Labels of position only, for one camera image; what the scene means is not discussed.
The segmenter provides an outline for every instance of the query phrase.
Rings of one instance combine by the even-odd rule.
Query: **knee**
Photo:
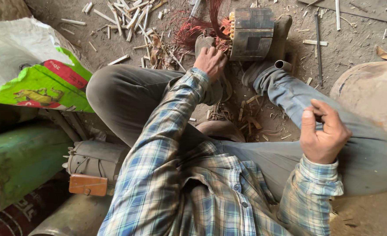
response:
[[[101,102],[107,102],[116,94],[118,89],[122,89],[122,84],[119,83],[119,74],[127,74],[126,71],[129,72],[133,69],[132,66],[113,65],[96,71],[90,78],[86,88],[86,97],[89,104],[96,107]]]

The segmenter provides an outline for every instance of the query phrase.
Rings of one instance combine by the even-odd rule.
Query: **shirt cuff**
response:
[[[338,159],[332,164],[324,165],[311,162],[303,154],[300,161],[300,171],[314,183],[336,182],[338,181]]]

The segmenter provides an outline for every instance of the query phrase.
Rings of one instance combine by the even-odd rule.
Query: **shirt sleeve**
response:
[[[179,206],[178,140],[208,86],[207,74],[192,68],[152,112],[122,165],[99,236],[168,231]]]
[[[343,195],[337,169],[338,160],[322,165],[303,154],[287,180],[277,213],[287,230],[294,235],[330,235],[329,199]]]

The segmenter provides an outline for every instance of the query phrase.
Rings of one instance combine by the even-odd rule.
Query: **red cylinder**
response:
[[[0,236],[27,236],[69,196],[67,182],[44,183],[0,212]]]

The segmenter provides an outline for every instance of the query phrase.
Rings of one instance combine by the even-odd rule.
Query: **leg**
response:
[[[184,73],[116,65],[94,73],[87,85],[87,99],[102,121],[132,147],[166,88]],[[207,139],[188,124],[180,151],[188,151]]]
[[[258,94],[267,93],[271,102],[281,106],[298,127],[301,127],[303,109],[311,105],[312,98],[324,101],[336,109],[341,120],[353,132],[353,136],[338,154],[338,171],[343,177],[345,196],[387,191],[387,132],[274,67],[259,75],[254,88]],[[322,129],[322,124],[318,124],[317,129]],[[282,195],[281,187],[283,189],[302,154],[299,142],[223,142],[223,145],[225,151],[237,155],[239,159],[255,161],[262,169],[270,190],[274,190],[275,195],[279,196]]]

